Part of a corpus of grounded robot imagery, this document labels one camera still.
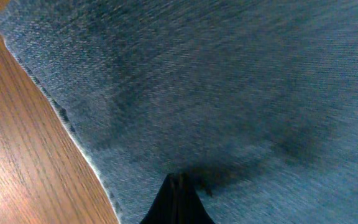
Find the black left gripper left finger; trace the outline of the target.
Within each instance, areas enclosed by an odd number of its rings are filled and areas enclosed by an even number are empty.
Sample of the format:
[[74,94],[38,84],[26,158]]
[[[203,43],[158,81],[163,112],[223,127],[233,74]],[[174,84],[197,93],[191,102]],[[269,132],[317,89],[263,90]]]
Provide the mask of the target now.
[[177,190],[176,176],[168,174],[140,224],[176,224]]

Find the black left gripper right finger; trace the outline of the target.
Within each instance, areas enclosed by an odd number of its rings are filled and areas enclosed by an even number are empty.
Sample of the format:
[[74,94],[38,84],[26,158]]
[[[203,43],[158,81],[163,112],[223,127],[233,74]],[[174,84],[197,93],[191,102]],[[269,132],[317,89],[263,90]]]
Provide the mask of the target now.
[[177,187],[178,224],[214,224],[204,209],[190,178],[180,174]]

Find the dark blue jeans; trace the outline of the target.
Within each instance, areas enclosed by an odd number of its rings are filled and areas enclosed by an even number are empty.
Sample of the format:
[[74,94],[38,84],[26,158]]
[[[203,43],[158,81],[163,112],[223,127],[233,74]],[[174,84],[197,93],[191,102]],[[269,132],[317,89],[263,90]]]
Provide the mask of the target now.
[[171,172],[216,223],[358,223],[358,1],[11,1],[0,34],[121,223]]

